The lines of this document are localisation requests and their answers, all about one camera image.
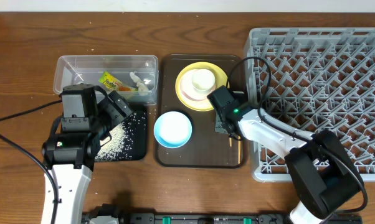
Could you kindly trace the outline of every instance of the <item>wood grain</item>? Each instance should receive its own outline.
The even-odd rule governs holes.
[[[62,55],[171,53],[232,54],[242,57],[254,27],[375,27],[375,14],[302,13],[0,13],[0,116],[57,100],[52,84]],[[149,133],[156,107],[149,108]],[[0,133],[42,159],[40,148],[61,105],[0,124]],[[298,203],[291,183],[258,183],[250,164],[241,169],[173,169],[148,154],[137,162],[95,165],[84,211],[116,203],[157,212],[288,212]],[[361,212],[375,224],[375,183],[366,184],[369,205]],[[358,194],[344,207],[361,203]],[[40,223],[42,171],[0,141],[0,223]]]

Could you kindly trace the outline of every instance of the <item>yellow plate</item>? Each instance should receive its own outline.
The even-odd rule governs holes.
[[[196,111],[213,110],[213,107],[212,107],[209,100],[207,100],[207,99],[202,100],[202,101],[190,100],[183,95],[183,93],[180,89],[181,79],[182,79],[183,75],[187,71],[190,71],[190,70],[193,70],[193,69],[208,69],[208,70],[210,70],[215,75],[215,86],[216,86],[216,88],[219,88],[222,85],[226,85],[227,76],[226,76],[225,72],[220,67],[218,67],[217,65],[214,65],[214,64],[208,63],[208,62],[196,62],[196,63],[190,64],[190,65],[186,66],[184,69],[182,69],[182,71],[179,73],[178,77],[176,78],[176,82],[175,82],[176,95],[178,96],[179,100],[185,106],[187,106],[188,108],[190,108],[192,110],[196,110]]]

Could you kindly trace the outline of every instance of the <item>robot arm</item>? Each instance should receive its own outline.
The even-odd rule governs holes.
[[[105,98],[97,104],[95,92]],[[44,164],[59,191],[55,223],[81,223],[82,206],[92,177],[100,140],[132,114],[125,99],[113,91],[109,95],[99,86],[66,86],[61,94],[63,116],[57,118],[48,140],[42,146]],[[60,134],[56,134],[59,123]],[[54,207],[52,185],[45,176],[45,202],[41,224],[49,224]]]
[[[327,150],[336,155],[335,158],[344,162],[363,185],[359,172],[331,131],[315,134],[295,129],[267,115],[261,108],[241,103],[225,86],[207,97],[231,138],[256,141],[284,158],[301,201],[290,214],[294,224],[319,224],[359,192],[357,180],[349,171],[322,153]],[[261,120],[259,110],[267,122]],[[295,138],[287,133],[295,133]],[[326,160],[330,165],[318,172],[314,164]]]

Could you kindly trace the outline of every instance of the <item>food wrapper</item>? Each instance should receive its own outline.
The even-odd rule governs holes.
[[[116,79],[108,72],[103,72],[102,77],[99,79],[100,83],[103,83],[109,90],[115,91],[137,91],[136,88],[130,87],[123,82]]]
[[[135,75],[135,72],[130,72],[130,77],[133,80],[133,82],[136,83],[136,87],[138,87],[139,95],[146,96],[149,92],[149,89],[146,86],[146,84],[139,77]]]

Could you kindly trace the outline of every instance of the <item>clear plastic box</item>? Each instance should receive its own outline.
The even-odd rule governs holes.
[[[148,91],[119,91],[129,103],[142,105],[157,104],[158,59],[154,55],[65,55],[57,61],[53,91],[60,94],[63,87],[75,84],[99,85],[108,93],[110,90],[99,82],[104,71],[119,81],[136,88],[130,77],[134,72]]]

